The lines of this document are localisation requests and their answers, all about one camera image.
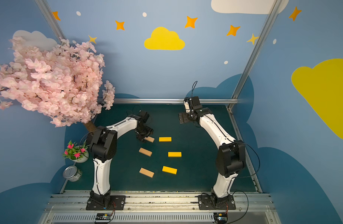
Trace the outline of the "wooden block top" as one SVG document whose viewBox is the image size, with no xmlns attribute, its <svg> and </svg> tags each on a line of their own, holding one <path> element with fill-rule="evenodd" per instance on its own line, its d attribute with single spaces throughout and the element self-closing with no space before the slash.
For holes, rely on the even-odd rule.
<svg viewBox="0 0 343 224">
<path fill-rule="evenodd" d="M 149 142 L 154 142 L 155 141 L 155 139 L 154 138 L 152 138 L 152 137 L 146 137 L 146 138 L 144 138 L 146 141 L 149 141 Z"/>
</svg>

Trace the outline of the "aluminium frame post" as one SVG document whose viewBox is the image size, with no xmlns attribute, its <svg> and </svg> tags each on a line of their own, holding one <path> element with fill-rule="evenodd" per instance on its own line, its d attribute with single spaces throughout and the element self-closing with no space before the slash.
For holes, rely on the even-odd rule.
<svg viewBox="0 0 343 224">
<path fill-rule="evenodd" d="M 61 27 L 58 24 L 57 19 L 55 18 L 50 6 L 48 5 L 46 0 L 35 0 L 35 3 L 39 7 L 41 13 L 43 14 L 44 18 L 46 19 L 48 25 L 52 29 L 52 32 L 55 34 L 57 41 L 61 43 L 61 38 L 66 39 Z"/>
<path fill-rule="evenodd" d="M 249 57 L 249 60 L 247 62 L 247 65 L 236 85 L 236 88 L 233 92 L 233 95 L 231 97 L 232 100 L 236 100 L 237 102 L 236 103 L 230 103 L 228 104 L 227 106 L 227 110 L 229 112 L 232 111 L 232 108 L 234 107 L 235 104 L 238 103 L 238 98 L 239 98 L 239 95 L 246 83 L 246 80 L 247 78 L 249 77 L 249 74 L 257 60 L 257 57 L 259 55 L 259 53 L 261 52 L 261 49 L 264 45 L 264 42 L 266 41 L 267 37 L 268 37 L 268 34 L 269 32 L 271 31 L 272 27 L 273 27 L 273 24 L 275 23 L 276 21 L 276 18 L 279 14 L 279 9 L 281 8 L 281 4 L 283 3 L 282 0 L 276 0 L 274 1 L 274 3 L 272 4 L 271 6 L 271 9 L 270 9 L 270 12 L 265 20 L 265 23 L 260 31 L 260 34 L 259 34 L 259 38 L 257 40 L 257 43 L 255 44 L 253 50 L 252 50 L 252 53 Z"/>
</svg>

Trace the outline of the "yellow block top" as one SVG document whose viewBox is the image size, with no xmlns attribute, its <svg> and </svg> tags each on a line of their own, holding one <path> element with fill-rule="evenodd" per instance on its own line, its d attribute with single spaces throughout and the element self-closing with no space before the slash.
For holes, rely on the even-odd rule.
<svg viewBox="0 0 343 224">
<path fill-rule="evenodd" d="M 171 137 L 159 137 L 159 142 L 171 142 Z"/>
</svg>

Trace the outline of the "wooden block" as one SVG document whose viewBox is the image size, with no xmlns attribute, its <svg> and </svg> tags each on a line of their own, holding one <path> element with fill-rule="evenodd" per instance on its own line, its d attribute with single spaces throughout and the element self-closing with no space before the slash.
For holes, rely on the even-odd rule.
<svg viewBox="0 0 343 224">
<path fill-rule="evenodd" d="M 151 155 L 152 155 L 152 152 L 151 152 L 151 151 L 149 151 L 149 150 L 147 150 L 147 149 L 144 149 L 144 148 L 140 148 L 140 149 L 139 149 L 139 153 L 141 153 L 141 154 L 143 154 L 143 155 L 146 155 L 146 156 L 149 156 L 149 157 L 151 157 Z"/>
<path fill-rule="evenodd" d="M 155 141 L 155 139 L 154 138 L 152 138 L 152 137 L 146 137 L 146 138 L 144 138 L 146 141 L 149 141 L 149 142 L 154 142 Z"/>
<path fill-rule="evenodd" d="M 145 176 L 148 176 L 148 177 L 150 177 L 150 178 L 153 178 L 153 176 L 154 176 L 154 172 L 149 171 L 149 170 L 144 169 L 144 168 L 141 168 L 140 171 L 139 171 L 139 173 L 140 173 L 140 174 L 143 174 L 143 175 L 145 175 Z"/>
</svg>

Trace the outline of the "left controller board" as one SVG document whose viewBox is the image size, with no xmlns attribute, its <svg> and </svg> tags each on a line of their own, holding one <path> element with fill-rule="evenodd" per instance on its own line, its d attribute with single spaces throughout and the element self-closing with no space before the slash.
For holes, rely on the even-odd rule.
<svg viewBox="0 0 343 224">
<path fill-rule="evenodd" d="M 95 217 L 96 223 L 109 223 L 113 219 L 114 214 L 112 213 L 97 213 Z"/>
</svg>

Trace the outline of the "yellow block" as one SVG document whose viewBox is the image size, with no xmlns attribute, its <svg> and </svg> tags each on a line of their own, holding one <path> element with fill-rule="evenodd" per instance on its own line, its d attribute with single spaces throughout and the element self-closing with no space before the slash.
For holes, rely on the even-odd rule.
<svg viewBox="0 0 343 224">
<path fill-rule="evenodd" d="M 165 172 L 165 173 L 169 173 L 169 174 L 174 174 L 174 175 L 176 175 L 178 170 L 175 169 L 175 168 L 163 166 L 162 171 Z"/>
<path fill-rule="evenodd" d="M 159 137 L 159 142 L 171 142 L 171 137 Z"/>
<path fill-rule="evenodd" d="M 181 152 L 168 152 L 168 157 L 179 158 L 182 157 Z"/>
</svg>

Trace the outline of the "controller board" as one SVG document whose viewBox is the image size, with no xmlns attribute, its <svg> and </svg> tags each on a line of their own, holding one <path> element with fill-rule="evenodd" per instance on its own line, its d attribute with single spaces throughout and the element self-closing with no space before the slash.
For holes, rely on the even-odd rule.
<svg viewBox="0 0 343 224">
<path fill-rule="evenodd" d="M 109 223 L 113 219 L 114 214 L 112 213 L 97 213 L 95 217 L 96 223 Z"/>
<path fill-rule="evenodd" d="M 226 213 L 217 212 L 213 214 L 214 224 L 226 224 L 228 221 L 228 215 Z"/>
</svg>

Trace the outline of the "aluminium rail base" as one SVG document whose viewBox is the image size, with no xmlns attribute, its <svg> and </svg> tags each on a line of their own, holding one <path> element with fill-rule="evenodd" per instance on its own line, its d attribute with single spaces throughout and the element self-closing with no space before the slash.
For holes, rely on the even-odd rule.
<svg viewBox="0 0 343 224">
<path fill-rule="evenodd" d="M 236 192 L 236 210 L 200 210 L 202 192 L 113 191 L 126 196 L 122 211 L 87 211 L 88 191 L 67 190 L 54 194 L 39 220 L 40 224 L 214 224 L 213 214 L 228 215 L 231 224 L 279 224 L 281 220 L 269 194 Z M 97 213 L 112 213 L 109 223 L 96 223 Z"/>
</svg>

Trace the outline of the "wooden block bottom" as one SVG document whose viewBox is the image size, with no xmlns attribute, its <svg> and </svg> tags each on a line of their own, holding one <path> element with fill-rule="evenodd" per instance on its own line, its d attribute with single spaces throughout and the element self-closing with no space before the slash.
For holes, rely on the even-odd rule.
<svg viewBox="0 0 343 224">
<path fill-rule="evenodd" d="M 139 173 L 140 173 L 140 174 L 143 174 L 143 175 L 145 175 L 145 176 L 148 176 L 148 177 L 150 177 L 150 178 L 153 178 L 153 176 L 154 176 L 154 172 L 149 171 L 149 170 L 144 169 L 144 168 L 141 168 L 140 171 L 139 171 Z"/>
</svg>

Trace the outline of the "pink cherry blossom tree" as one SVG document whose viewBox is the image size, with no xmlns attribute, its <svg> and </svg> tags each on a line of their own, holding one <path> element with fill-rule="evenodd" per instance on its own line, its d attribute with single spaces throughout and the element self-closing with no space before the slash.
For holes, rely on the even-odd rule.
<svg viewBox="0 0 343 224">
<path fill-rule="evenodd" d="M 50 118 L 56 127 L 88 124 L 115 101 L 115 88 L 103 81 L 103 54 L 91 42 L 69 40 L 51 50 L 12 39 L 14 60 L 0 66 L 0 110 L 14 101 Z"/>
</svg>

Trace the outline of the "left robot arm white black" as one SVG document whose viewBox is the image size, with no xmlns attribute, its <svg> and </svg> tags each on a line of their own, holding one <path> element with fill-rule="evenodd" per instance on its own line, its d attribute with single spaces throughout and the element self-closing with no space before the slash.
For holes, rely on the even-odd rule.
<svg viewBox="0 0 343 224">
<path fill-rule="evenodd" d="M 150 115 L 141 111 L 131 114 L 122 121 L 107 127 L 98 127 L 90 141 L 89 149 L 93 159 L 95 176 L 88 205 L 93 203 L 106 208 L 110 202 L 110 164 L 117 151 L 117 140 L 129 131 L 136 132 L 136 138 L 145 142 L 153 134 L 153 129 L 146 125 Z"/>
</svg>

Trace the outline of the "right controller board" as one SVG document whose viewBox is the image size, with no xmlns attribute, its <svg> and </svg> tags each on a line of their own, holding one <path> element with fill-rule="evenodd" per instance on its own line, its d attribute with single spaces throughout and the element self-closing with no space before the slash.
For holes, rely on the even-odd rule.
<svg viewBox="0 0 343 224">
<path fill-rule="evenodd" d="M 228 221 L 228 215 L 226 213 L 217 212 L 213 214 L 214 224 L 226 224 Z"/>
</svg>

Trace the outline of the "yellow block bottom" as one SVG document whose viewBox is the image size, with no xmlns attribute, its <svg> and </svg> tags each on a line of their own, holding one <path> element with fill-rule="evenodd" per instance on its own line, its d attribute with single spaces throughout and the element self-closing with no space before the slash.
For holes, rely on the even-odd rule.
<svg viewBox="0 0 343 224">
<path fill-rule="evenodd" d="M 175 168 L 163 166 L 162 171 L 165 172 L 165 173 L 169 173 L 169 174 L 174 174 L 174 175 L 176 175 L 178 170 L 175 169 Z"/>
</svg>

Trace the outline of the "small potted pink flowers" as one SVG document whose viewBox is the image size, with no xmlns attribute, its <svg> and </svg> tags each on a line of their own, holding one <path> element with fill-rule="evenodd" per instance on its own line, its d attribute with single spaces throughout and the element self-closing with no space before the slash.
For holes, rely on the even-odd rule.
<svg viewBox="0 0 343 224">
<path fill-rule="evenodd" d="M 88 147 L 86 141 L 80 145 L 70 141 L 63 153 L 63 157 L 76 163 L 84 163 L 89 159 Z"/>
</svg>

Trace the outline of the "silver tin can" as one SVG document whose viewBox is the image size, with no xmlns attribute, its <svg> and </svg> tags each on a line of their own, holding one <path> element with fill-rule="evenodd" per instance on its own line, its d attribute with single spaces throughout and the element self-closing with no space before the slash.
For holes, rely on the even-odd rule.
<svg viewBox="0 0 343 224">
<path fill-rule="evenodd" d="M 82 171 L 76 166 L 69 166 L 63 172 L 63 177 L 71 182 L 78 181 L 82 176 Z"/>
</svg>

